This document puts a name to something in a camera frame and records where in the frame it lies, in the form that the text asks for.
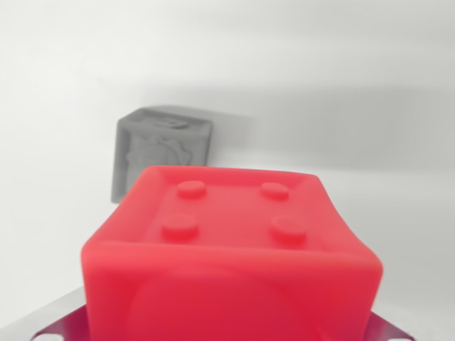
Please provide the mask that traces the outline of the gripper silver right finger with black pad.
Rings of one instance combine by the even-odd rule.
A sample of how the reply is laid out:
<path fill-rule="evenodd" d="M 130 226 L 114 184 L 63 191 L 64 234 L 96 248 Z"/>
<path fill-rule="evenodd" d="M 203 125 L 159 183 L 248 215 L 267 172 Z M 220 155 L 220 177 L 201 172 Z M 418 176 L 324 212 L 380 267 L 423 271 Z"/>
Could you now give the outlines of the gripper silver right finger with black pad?
<path fill-rule="evenodd" d="M 454 314 L 377 305 L 370 315 L 365 340 L 454 340 Z"/>

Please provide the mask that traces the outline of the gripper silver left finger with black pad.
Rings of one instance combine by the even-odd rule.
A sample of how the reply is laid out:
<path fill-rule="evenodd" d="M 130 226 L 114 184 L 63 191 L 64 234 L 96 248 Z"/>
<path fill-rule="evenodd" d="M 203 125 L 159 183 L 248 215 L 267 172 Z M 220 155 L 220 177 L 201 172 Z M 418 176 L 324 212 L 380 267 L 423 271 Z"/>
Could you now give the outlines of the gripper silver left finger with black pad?
<path fill-rule="evenodd" d="M 1 329 L 1 340 L 34 340 L 54 334 L 64 340 L 90 340 L 83 287 Z"/>

